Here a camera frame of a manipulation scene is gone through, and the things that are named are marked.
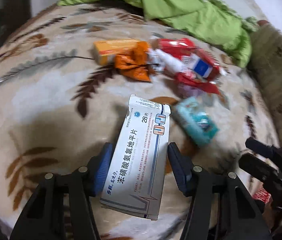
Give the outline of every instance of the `green blanket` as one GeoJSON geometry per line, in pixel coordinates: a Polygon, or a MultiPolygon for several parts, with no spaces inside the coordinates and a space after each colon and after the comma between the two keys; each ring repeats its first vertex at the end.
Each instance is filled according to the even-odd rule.
{"type": "MultiPolygon", "coordinates": [[[[73,5],[98,0],[60,0],[59,5],[73,5]]],[[[160,19],[213,45],[221,45],[240,67],[249,61],[252,47],[242,19],[210,0],[124,0],[143,8],[145,18],[160,19]]]]}

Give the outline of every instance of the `beige blanket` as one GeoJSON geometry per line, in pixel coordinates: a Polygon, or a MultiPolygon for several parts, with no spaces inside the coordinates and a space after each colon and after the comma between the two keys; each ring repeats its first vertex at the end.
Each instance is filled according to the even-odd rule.
{"type": "MultiPolygon", "coordinates": [[[[147,41],[152,35],[188,37],[121,8],[82,4],[50,10],[26,24],[0,48],[1,221],[14,226],[46,172],[70,173],[97,155],[105,142],[115,143],[130,94],[168,104],[180,100],[173,80],[163,74],[152,76],[152,83],[147,83],[112,76],[110,71],[104,74],[105,80],[84,87],[88,93],[78,94],[82,88],[78,85],[99,67],[91,53],[94,41],[147,41]]],[[[237,167],[237,160],[247,151],[244,142],[249,136],[278,145],[270,115],[245,71],[232,65],[224,52],[188,38],[215,57],[227,72],[217,80],[223,97],[205,95],[199,99],[220,131],[210,145],[199,150],[171,120],[169,141],[176,142],[196,165],[216,173],[237,172],[253,193],[259,183],[237,167]]],[[[168,163],[158,221],[103,209],[98,197],[91,202],[105,239],[159,239],[171,231],[177,232],[174,238],[178,239],[190,200],[178,190],[168,163]]],[[[215,213],[214,203],[211,226],[215,213]]]]}

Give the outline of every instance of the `teal box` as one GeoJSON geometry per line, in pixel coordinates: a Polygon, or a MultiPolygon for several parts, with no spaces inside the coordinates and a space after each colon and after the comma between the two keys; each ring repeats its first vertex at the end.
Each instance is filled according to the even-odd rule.
{"type": "Polygon", "coordinates": [[[178,103],[172,115],[199,147],[208,144],[219,130],[195,97],[178,103]]]}

